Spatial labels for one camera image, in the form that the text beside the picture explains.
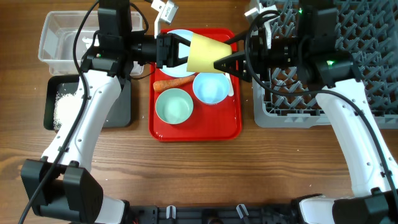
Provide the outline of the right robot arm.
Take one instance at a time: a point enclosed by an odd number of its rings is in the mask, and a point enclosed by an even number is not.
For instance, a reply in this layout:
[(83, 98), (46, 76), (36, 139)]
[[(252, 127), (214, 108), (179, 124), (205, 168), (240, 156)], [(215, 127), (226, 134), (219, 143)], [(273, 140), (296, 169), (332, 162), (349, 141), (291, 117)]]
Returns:
[(271, 67), (296, 67), (326, 114), (345, 157), (353, 197), (309, 195), (292, 202), (295, 223), (396, 223), (397, 163), (366, 100), (353, 56), (335, 47), (337, 7), (331, 1), (300, 1), (298, 33), (273, 39), (275, 6), (252, 1), (245, 13), (249, 29), (231, 39), (244, 49), (217, 60), (214, 67), (245, 81), (260, 82)]

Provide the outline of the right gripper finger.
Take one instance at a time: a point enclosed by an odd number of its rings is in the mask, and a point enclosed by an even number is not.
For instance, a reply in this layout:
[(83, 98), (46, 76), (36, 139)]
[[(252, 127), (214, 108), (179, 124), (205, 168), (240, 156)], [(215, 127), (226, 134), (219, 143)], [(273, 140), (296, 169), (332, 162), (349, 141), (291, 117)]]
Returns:
[(243, 32), (241, 32), (241, 33), (239, 33), (239, 34), (237, 34), (236, 36), (234, 36), (234, 37), (232, 37), (232, 38), (230, 38), (230, 39), (224, 41), (224, 43), (225, 43), (225, 44), (234, 44), (234, 43), (239, 42), (240, 40), (245, 40), (247, 34), (248, 34), (248, 31), (245, 30), (245, 31), (243, 31)]
[(235, 52), (229, 56), (223, 57), (213, 63), (216, 70), (228, 73), (235, 77), (244, 76), (244, 52)]

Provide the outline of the green bowl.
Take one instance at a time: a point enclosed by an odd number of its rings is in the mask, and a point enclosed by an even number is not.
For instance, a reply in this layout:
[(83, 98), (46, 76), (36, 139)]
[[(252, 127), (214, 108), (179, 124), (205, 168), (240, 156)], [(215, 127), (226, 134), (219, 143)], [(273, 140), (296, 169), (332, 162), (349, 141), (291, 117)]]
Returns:
[(155, 102), (157, 116), (167, 124), (181, 124), (193, 113), (192, 97), (184, 90), (171, 88), (162, 92)]

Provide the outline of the light blue bowl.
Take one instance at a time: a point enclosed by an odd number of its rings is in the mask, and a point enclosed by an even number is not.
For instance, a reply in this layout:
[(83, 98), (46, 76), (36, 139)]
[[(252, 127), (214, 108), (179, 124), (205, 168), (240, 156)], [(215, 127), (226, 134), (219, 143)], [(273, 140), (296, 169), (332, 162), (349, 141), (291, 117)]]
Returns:
[(222, 102), (229, 90), (229, 80), (222, 73), (199, 73), (193, 81), (193, 94), (207, 105)]

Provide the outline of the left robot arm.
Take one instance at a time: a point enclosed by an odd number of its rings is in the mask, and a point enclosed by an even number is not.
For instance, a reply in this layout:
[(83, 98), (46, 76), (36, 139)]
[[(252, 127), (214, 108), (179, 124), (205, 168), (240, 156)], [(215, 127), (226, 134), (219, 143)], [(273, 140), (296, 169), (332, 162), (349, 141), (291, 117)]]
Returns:
[(181, 45), (190, 41), (157, 30), (134, 31), (129, 1), (96, 1), (99, 28), (82, 58), (74, 58), (79, 83), (79, 110), (62, 124), (39, 160), (28, 159), (21, 169), (28, 203), (26, 211), (75, 223), (133, 223), (126, 200), (105, 196), (91, 175), (96, 142), (106, 117), (119, 98), (135, 63), (157, 68), (176, 67)]

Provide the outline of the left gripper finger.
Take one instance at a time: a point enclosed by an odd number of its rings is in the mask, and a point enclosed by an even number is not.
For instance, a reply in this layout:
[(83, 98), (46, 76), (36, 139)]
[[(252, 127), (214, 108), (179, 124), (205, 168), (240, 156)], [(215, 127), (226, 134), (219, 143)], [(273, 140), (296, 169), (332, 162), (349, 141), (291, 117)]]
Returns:
[(188, 60), (188, 57), (182, 57), (182, 58), (176, 57), (176, 58), (173, 58), (172, 62), (171, 62), (171, 67), (177, 67), (179, 65), (183, 65), (183, 64), (187, 63), (187, 60)]
[(178, 46), (179, 44), (183, 44), (183, 45), (186, 45), (189, 47), (191, 45), (191, 42), (189, 40), (187, 40), (177, 34), (171, 34), (171, 36), (172, 36), (172, 42), (176, 46)]

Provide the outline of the white napkin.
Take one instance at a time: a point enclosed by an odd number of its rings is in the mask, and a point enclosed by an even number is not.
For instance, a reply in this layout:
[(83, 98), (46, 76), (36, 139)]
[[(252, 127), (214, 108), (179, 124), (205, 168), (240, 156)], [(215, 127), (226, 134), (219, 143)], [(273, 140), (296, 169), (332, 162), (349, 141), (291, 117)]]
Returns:
[(97, 38), (91, 39), (88, 37), (82, 38), (82, 41), (86, 47), (86, 49), (89, 49), (92, 44), (94, 44), (95, 47), (98, 47), (100, 45), (99, 40)]

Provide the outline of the white rice pile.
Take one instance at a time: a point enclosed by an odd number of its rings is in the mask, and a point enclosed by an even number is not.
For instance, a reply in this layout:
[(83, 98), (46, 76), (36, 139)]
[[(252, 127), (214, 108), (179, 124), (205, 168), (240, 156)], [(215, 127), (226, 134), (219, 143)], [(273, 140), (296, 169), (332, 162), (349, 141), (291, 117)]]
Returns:
[(60, 129), (66, 121), (74, 121), (80, 106), (81, 102), (76, 93), (57, 93), (53, 112), (54, 129)]

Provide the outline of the yellow plastic cup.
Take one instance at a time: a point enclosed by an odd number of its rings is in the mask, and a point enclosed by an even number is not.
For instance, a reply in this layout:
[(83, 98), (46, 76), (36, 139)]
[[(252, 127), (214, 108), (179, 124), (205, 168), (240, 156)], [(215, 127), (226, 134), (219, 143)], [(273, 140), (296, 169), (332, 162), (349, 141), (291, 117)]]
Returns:
[(223, 73), (214, 67), (214, 62), (232, 54), (230, 45), (193, 34), (187, 60), (187, 71), (194, 73)]

